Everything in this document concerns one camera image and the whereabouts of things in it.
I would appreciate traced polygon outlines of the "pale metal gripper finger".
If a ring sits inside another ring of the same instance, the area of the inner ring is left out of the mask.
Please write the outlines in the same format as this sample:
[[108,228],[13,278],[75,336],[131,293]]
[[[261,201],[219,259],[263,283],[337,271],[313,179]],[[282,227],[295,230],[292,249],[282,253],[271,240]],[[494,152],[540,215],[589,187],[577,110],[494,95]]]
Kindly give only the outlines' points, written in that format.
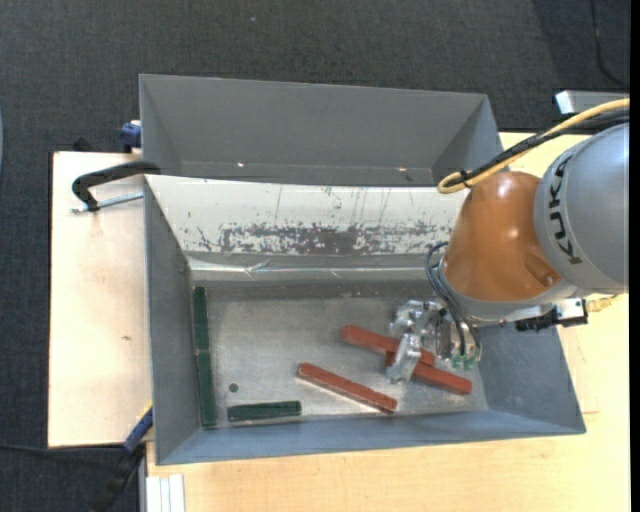
[[421,360],[421,350],[422,346],[418,336],[415,334],[404,334],[385,370],[387,382],[397,384],[409,381],[417,364]]
[[427,326],[428,303],[410,300],[397,308],[389,324],[389,334],[400,339],[405,334],[423,339]]

